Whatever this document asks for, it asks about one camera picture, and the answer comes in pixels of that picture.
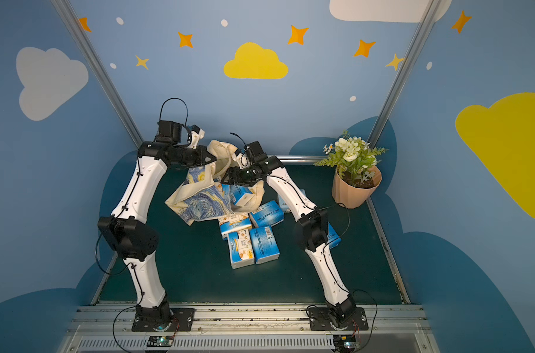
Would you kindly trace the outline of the cream canvas tote bag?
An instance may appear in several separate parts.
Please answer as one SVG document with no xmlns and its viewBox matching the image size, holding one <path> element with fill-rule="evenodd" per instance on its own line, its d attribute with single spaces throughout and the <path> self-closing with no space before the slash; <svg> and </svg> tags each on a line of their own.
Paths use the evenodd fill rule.
<svg viewBox="0 0 535 353">
<path fill-rule="evenodd" d="M 239 168 L 245 157 L 232 144 L 213 140 L 207 151 L 217 157 L 214 163 L 191 168 L 182 185 L 165 201 L 187 225 L 219 219 L 235 213 L 249 213 L 256 210 L 265 195 L 264 182 L 259 181 L 245 187 L 244 200 L 237 201 L 235 186 L 220 182 L 231 167 Z"/>
</svg>

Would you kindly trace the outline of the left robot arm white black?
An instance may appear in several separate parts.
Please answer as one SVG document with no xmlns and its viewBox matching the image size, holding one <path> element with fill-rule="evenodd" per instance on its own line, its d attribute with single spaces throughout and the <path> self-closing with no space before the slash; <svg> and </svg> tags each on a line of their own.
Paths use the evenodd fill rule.
<svg viewBox="0 0 535 353">
<path fill-rule="evenodd" d="M 204 135 L 195 125 L 159 121 L 154 140 L 145 141 L 137 151 L 134 173 L 122 199 L 110 216 L 98 221 L 101 235 L 131 275 L 137 293 L 135 320 L 149 329 L 164 330 L 172 314 L 156 264 L 159 234 L 146 224 L 148 210 L 171 166 L 192 168 L 216 161 L 199 144 Z"/>
</svg>

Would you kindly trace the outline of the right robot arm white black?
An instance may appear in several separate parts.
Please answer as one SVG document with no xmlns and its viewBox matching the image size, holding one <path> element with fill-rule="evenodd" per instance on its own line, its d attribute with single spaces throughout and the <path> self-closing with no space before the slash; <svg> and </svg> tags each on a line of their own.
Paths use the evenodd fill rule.
<svg viewBox="0 0 535 353">
<path fill-rule="evenodd" d="M 357 305 L 353 295 L 344 285 L 332 258 L 326 210 L 317 207 L 300 192 L 276 156 L 254 159 L 250 157 L 245 168 L 241 169 L 238 166 L 229 168 L 222 178 L 222 183 L 252 186 L 260 180 L 276 191 L 289 207 L 295 219 L 295 239 L 315 267 L 323 286 L 329 317 L 336 328 L 345 327 L 356 313 Z"/>
</svg>

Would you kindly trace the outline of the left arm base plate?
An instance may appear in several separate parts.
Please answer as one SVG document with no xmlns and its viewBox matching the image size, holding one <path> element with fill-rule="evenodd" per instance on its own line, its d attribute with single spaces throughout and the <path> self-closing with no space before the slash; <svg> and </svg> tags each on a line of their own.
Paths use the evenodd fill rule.
<svg viewBox="0 0 535 353">
<path fill-rule="evenodd" d="M 195 316 L 195 308 L 175 307 L 165 319 L 144 318 L 136 314 L 132 332 L 189 332 Z"/>
</svg>

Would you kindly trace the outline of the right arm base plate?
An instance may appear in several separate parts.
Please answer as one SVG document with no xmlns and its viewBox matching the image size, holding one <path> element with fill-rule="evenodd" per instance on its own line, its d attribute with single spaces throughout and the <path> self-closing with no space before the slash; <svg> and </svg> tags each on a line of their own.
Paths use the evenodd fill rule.
<svg viewBox="0 0 535 353">
<path fill-rule="evenodd" d="M 337 319 L 333 319 L 331 310 L 327 307 L 316 307 L 309 305 L 306 314 L 311 331 L 367 331 L 369 330 L 368 319 L 365 311 L 358 308 L 350 319 L 346 319 L 342 324 L 338 324 Z"/>
</svg>

